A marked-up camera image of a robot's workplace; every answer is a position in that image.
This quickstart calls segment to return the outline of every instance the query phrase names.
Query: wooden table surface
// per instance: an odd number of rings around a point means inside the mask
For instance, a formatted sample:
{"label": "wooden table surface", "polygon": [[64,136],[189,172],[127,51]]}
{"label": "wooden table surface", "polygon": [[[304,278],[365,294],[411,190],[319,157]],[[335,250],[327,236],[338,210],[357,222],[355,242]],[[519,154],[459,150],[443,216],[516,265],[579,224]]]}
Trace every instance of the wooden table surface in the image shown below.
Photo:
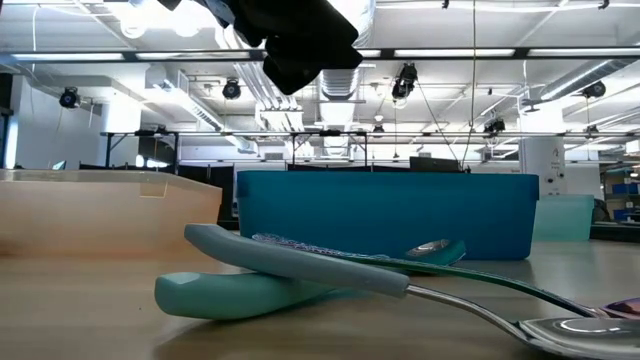
{"label": "wooden table surface", "polygon": [[[531,282],[580,303],[640,296],[640,246],[537,243],[527,261],[461,262]],[[0,259],[0,358],[22,359],[548,359],[461,310],[407,297],[343,291],[256,319],[212,322],[165,315],[156,276],[233,273],[198,258]],[[518,320],[568,315],[509,289],[452,277],[413,282],[469,298]]]}

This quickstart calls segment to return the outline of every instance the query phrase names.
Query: light blue container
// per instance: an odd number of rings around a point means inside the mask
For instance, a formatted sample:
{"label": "light blue container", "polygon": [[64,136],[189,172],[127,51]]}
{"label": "light blue container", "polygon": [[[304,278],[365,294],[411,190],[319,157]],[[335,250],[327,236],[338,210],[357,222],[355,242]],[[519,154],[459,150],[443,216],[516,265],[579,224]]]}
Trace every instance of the light blue container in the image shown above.
{"label": "light blue container", "polygon": [[463,241],[465,259],[529,256],[538,177],[514,174],[242,171],[240,232],[415,260],[407,251]]}
{"label": "light blue container", "polygon": [[587,241],[593,195],[543,196],[536,208],[534,241]]}

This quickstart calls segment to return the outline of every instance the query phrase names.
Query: spoon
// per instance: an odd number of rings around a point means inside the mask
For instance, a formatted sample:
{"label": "spoon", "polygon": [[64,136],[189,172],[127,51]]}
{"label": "spoon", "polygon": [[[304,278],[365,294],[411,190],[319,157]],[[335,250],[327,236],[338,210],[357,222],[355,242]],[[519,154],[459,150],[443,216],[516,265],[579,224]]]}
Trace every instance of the spoon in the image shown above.
{"label": "spoon", "polygon": [[204,254],[225,263],[268,274],[397,298],[407,294],[468,311],[532,348],[567,358],[640,359],[640,322],[609,318],[552,318],[509,322],[471,301],[409,283],[406,275],[260,243],[217,225],[189,224],[185,238]]}
{"label": "spoon", "polygon": [[[569,300],[560,295],[551,293],[549,291],[537,288],[523,281],[510,279],[508,277],[504,277],[500,275],[484,273],[481,271],[467,270],[467,269],[456,268],[451,266],[440,266],[440,265],[426,263],[422,261],[394,259],[388,256],[380,256],[380,255],[371,256],[371,255],[347,253],[339,250],[328,249],[328,248],[318,247],[314,245],[308,245],[305,243],[297,242],[295,240],[290,240],[278,235],[271,235],[271,234],[256,234],[252,237],[252,239],[259,242],[266,242],[269,244],[285,246],[289,248],[294,248],[296,250],[311,252],[319,255],[331,256],[338,259],[354,261],[361,264],[390,267],[390,268],[396,268],[401,270],[416,271],[416,272],[423,272],[423,273],[436,274],[436,275],[452,275],[452,276],[457,276],[465,279],[487,282],[487,283],[491,283],[498,286],[508,287],[510,289],[537,297],[538,299],[541,299],[543,301],[546,301],[548,303],[551,303],[567,311],[571,311],[575,314],[578,314],[584,317],[616,317],[616,318],[626,318],[626,319],[640,319],[640,298],[622,300],[622,301],[614,302],[609,305],[602,306],[600,308],[593,308],[593,307],[585,306],[582,304],[578,304],[572,300]],[[437,244],[440,246],[430,246],[429,250],[432,252],[440,252],[444,248],[448,247],[451,243],[450,242],[444,243],[444,240],[440,240],[437,242]]]}

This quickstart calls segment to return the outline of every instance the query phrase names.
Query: table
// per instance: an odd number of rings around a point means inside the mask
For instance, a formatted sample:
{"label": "table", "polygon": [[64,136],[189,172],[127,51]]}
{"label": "table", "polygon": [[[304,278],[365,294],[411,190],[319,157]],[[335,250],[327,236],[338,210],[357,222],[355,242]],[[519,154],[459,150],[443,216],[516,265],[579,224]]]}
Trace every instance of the table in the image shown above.
{"label": "table", "polygon": [[[527,261],[461,262],[532,282],[580,303],[640,296],[640,246],[536,243]],[[194,259],[0,259],[3,359],[548,359],[489,323],[445,305],[338,291],[306,306],[251,320],[209,322],[165,315],[153,300],[157,275],[235,273]],[[419,276],[508,319],[568,315],[495,285]]]}

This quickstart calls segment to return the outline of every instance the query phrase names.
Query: ceiling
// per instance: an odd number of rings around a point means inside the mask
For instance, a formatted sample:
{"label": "ceiling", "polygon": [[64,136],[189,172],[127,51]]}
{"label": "ceiling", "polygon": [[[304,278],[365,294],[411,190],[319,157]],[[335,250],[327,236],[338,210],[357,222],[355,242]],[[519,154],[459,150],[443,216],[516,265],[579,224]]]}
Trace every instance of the ceiling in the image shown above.
{"label": "ceiling", "polygon": [[[203,10],[197,13],[194,22],[202,28],[193,37],[180,37],[167,24],[158,21],[137,39],[122,35],[121,24],[116,16],[118,6],[127,4],[104,4],[98,0],[5,0],[0,14],[0,51],[118,51],[138,50],[186,50],[217,49],[214,39],[216,25],[211,15]],[[442,0],[412,3],[440,4]],[[467,3],[469,1],[452,1]],[[473,46],[473,12],[470,10],[439,8],[390,9],[389,5],[403,4],[402,1],[379,0],[375,13],[371,47],[470,47]],[[598,4],[598,1],[478,1],[479,5],[501,8],[540,8],[556,6],[579,6]],[[559,11],[557,13],[505,13],[478,11],[476,13],[477,46],[610,46],[632,45],[640,42],[640,8],[610,7],[606,10],[595,8]],[[474,63],[471,61],[420,61],[416,63],[419,86],[436,116],[446,131],[467,131],[466,125],[472,117],[476,126],[488,118],[479,117],[485,110],[509,94],[529,86],[544,85],[576,69],[584,61],[580,60],[529,60],[522,61],[477,61],[475,63],[476,89],[471,91]],[[191,93],[202,99],[208,107],[223,117],[235,116],[234,123],[241,118],[254,115],[255,99],[244,86],[242,96],[225,101],[222,86],[227,77],[237,77],[230,63],[179,63],[179,67],[191,80]],[[394,109],[389,98],[389,84],[402,66],[402,62],[370,62],[363,69],[364,75],[358,90],[354,122],[371,128],[376,114],[383,115],[387,131],[393,131],[397,123],[398,131],[421,131],[433,124],[427,103],[419,89],[408,99],[403,109]],[[117,65],[55,65],[41,66],[39,72],[58,75],[105,75],[123,84],[138,86],[144,76],[146,64]],[[603,80],[607,94],[602,100],[591,101],[586,111],[582,97],[569,97],[561,101],[564,107],[567,127],[584,127],[607,116],[622,113],[638,106],[640,99],[640,62]],[[610,99],[606,97],[620,92]],[[318,91],[315,83],[295,94],[304,110],[305,125],[317,124]],[[503,113],[507,127],[517,129],[518,112],[512,109],[515,101],[505,101],[498,109]],[[158,100],[158,106],[171,114],[165,123],[185,124],[193,121],[186,112],[172,108]],[[245,121],[246,130],[251,122]],[[630,118],[616,124],[607,131],[625,131],[640,128],[640,118]],[[410,141],[411,138],[399,139]]]}

